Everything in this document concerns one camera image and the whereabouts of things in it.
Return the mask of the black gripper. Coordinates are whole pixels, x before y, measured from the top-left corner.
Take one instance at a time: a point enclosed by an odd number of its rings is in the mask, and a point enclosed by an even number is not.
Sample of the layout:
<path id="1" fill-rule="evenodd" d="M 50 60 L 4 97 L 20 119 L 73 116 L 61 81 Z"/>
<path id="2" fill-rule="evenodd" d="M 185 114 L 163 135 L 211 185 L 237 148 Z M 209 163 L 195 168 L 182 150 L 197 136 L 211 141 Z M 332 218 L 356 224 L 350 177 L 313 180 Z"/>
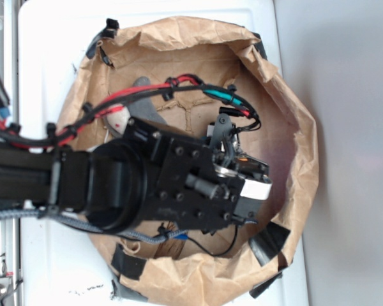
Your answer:
<path id="1" fill-rule="evenodd" d="M 255 217 L 272 188 L 269 165 L 248 154 L 228 166 L 215 164 L 204 141 L 157 122 L 130 119 L 124 135 L 100 145 L 93 187 L 95 208 L 87 220 L 108 233 L 143 221 L 170 221 L 182 230 L 216 231 Z"/>

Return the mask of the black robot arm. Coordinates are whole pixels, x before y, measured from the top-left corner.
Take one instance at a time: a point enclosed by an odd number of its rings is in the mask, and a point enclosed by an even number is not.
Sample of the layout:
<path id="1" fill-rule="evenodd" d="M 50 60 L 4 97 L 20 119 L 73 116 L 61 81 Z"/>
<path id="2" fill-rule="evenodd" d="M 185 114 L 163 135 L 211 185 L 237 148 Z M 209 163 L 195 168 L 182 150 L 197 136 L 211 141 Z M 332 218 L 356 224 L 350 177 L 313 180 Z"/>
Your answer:
<path id="1" fill-rule="evenodd" d="M 38 216 L 81 214 L 86 231 L 110 235 L 131 235 L 144 221 L 205 233 L 253 222 L 273 183 L 232 132 L 224 115 L 207 141 L 132 117 L 122 137 L 91 152 L 0 144 L 0 219 L 29 200 Z"/>

